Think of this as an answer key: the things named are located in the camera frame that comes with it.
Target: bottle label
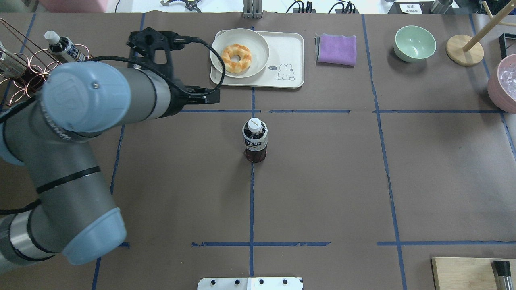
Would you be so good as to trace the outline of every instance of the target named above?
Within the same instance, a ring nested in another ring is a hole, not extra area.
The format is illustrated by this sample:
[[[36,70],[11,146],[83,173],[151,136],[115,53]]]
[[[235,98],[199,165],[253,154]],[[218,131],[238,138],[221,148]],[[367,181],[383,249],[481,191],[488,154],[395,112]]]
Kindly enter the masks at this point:
[[[262,122],[263,127],[263,136],[259,139],[251,139],[246,136],[244,133],[244,129],[246,127],[246,124],[244,124],[244,127],[242,128],[242,134],[244,135],[244,144],[246,146],[246,149],[253,152],[258,152],[267,146],[267,141],[269,139],[269,130],[267,129],[267,125],[265,125],[264,122]]]
[[[70,43],[65,50],[54,53],[56,56],[60,56],[56,58],[61,62],[83,62],[86,58],[84,54],[74,44]]]
[[[80,52],[80,50],[75,47],[74,44],[71,45],[67,53],[74,59],[75,62],[83,62],[85,59],[84,54]]]
[[[267,146],[267,135],[265,135],[264,137],[262,137],[258,140],[253,140],[253,139],[244,137],[244,143],[246,144],[246,149],[249,151],[253,151],[253,152],[261,151],[261,150],[265,149],[265,146]]]

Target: white bottle cap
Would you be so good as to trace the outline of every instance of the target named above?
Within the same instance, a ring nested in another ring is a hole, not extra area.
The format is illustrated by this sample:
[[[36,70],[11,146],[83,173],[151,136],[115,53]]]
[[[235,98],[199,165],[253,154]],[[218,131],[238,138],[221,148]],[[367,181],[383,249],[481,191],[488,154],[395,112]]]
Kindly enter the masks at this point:
[[[262,129],[262,122],[258,118],[251,118],[249,122],[247,122],[247,127],[249,131],[256,133]]]
[[[50,44],[57,44],[61,40],[59,35],[57,35],[57,33],[53,30],[49,30],[49,31],[45,32],[45,39]]]

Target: purple cloth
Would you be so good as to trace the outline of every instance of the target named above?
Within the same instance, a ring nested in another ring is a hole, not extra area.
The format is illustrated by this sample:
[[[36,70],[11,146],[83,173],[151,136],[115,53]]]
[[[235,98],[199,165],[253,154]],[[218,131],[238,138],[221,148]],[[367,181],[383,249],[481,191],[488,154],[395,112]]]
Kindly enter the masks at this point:
[[[357,64],[357,37],[354,35],[321,35],[317,61],[355,66]]]

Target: wooden base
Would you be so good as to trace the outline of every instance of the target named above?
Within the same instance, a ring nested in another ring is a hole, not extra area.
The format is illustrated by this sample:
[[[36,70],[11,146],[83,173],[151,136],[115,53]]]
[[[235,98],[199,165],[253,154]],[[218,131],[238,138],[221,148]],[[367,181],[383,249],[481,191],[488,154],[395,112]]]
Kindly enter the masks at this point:
[[[433,257],[436,290],[496,290],[493,260],[516,264],[514,259]]]
[[[481,62],[483,59],[483,48],[479,42],[477,42],[467,52],[462,50],[466,43],[471,39],[471,36],[455,35],[448,39],[448,42],[446,43],[446,52],[448,56],[454,62],[460,64],[463,67],[474,66]]]

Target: black cable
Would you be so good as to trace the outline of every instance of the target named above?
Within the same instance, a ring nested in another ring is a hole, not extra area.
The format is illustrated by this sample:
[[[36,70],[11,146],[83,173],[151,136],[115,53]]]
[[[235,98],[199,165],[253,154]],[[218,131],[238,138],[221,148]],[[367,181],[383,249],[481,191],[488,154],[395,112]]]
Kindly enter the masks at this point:
[[[38,206],[39,204],[41,204],[41,200],[37,199],[22,208],[17,208],[15,210],[0,210],[0,215],[15,215],[28,212],[36,208],[36,206]]]
[[[120,4],[120,0],[118,0],[117,5],[115,6],[115,13],[117,13],[118,4]]]
[[[4,123],[5,121],[7,121],[7,119],[11,118],[12,116],[14,116],[16,113],[18,113],[19,111],[21,111],[22,109],[26,108],[28,105],[30,105],[31,103],[33,103],[35,100],[37,100],[36,97],[32,97],[30,99],[28,99],[27,101],[23,102],[23,103],[20,103],[14,107],[12,107],[9,111],[7,111],[7,113],[5,115],[3,115],[1,118],[0,118],[0,124]]]
[[[331,11],[333,10],[333,8],[335,8],[335,6],[341,4],[342,5],[342,11],[344,11],[344,2],[337,2],[335,4],[333,4],[333,6],[330,8],[330,11],[328,11],[328,14],[331,13]]]
[[[477,12],[476,12],[476,13],[477,13],[477,14],[483,14],[483,12],[482,12],[482,8],[483,8],[483,5],[482,5],[482,3],[480,3],[480,8],[477,10]]]
[[[285,13],[288,13],[290,11],[290,9],[297,3],[298,7],[299,7],[299,13],[304,13],[304,3],[303,1],[301,0],[296,0],[294,1],[294,3],[292,3],[292,5],[290,5],[290,7],[287,9],[287,12]]]
[[[210,95],[210,94],[216,92],[222,86],[222,82],[224,81],[224,75],[225,75],[225,64],[224,64],[224,61],[222,60],[222,58],[220,57],[220,55],[217,53],[217,51],[211,45],[209,45],[207,42],[205,42],[204,40],[202,40],[200,38],[197,38],[197,37],[192,37],[191,41],[192,42],[201,43],[205,47],[207,47],[210,51],[212,51],[217,56],[217,58],[219,59],[220,64],[222,66],[222,77],[220,78],[219,83],[217,84],[217,86],[215,88],[209,90],[206,93],[191,93],[191,92],[187,92],[187,91],[183,90],[182,88],[180,88],[178,85],[176,85],[168,76],[166,76],[165,74],[163,74],[162,72],[160,72],[159,70],[154,68],[152,65],[149,65],[147,63],[143,63],[143,62],[138,61],[138,60],[133,60],[133,59],[126,58],[126,57],[121,57],[121,56],[98,56],[98,57],[90,58],[90,59],[88,59],[86,61],[113,60],[113,61],[122,61],[122,62],[132,63],[134,65],[141,66],[142,68],[150,70],[151,72],[157,74],[159,77],[164,79],[170,86],[172,86],[173,88],[179,90],[181,93],[183,93],[186,96],[192,96],[192,97],[207,96],[207,95]]]
[[[335,6],[337,6],[338,4],[341,4],[342,5],[342,10],[341,10],[341,14],[344,14],[344,13],[350,13],[350,14],[353,14],[355,13],[355,11],[357,10],[357,7],[351,2],[351,1],[344,1],[344,0],[338,0],[339,2],[335,3],[331,8],[330,8],[330,11],[328,11],[328,14],[331,13],[331,11],[333,10],[333,8]]]

